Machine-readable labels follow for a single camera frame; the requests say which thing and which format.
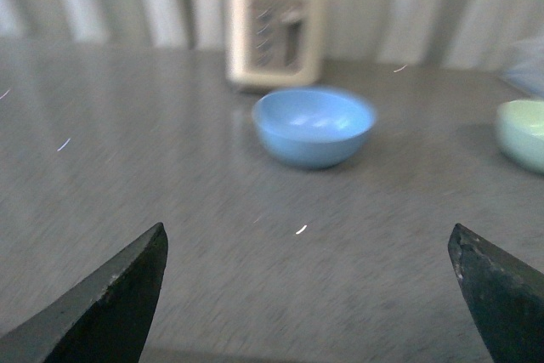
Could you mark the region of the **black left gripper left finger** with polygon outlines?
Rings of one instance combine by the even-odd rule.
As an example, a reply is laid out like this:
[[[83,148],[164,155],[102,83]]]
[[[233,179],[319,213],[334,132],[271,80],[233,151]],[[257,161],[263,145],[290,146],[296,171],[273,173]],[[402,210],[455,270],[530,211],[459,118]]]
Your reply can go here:
[[[167,264],[158,223],[1,338],[3,362],[137,362]]]

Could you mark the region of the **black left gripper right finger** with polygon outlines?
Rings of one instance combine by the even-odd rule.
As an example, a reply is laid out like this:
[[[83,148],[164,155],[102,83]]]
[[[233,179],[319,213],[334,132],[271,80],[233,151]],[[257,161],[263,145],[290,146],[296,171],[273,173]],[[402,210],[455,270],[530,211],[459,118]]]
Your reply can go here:
[[[462,224],[448,253],[494,362],[543,361],[543,274]]]

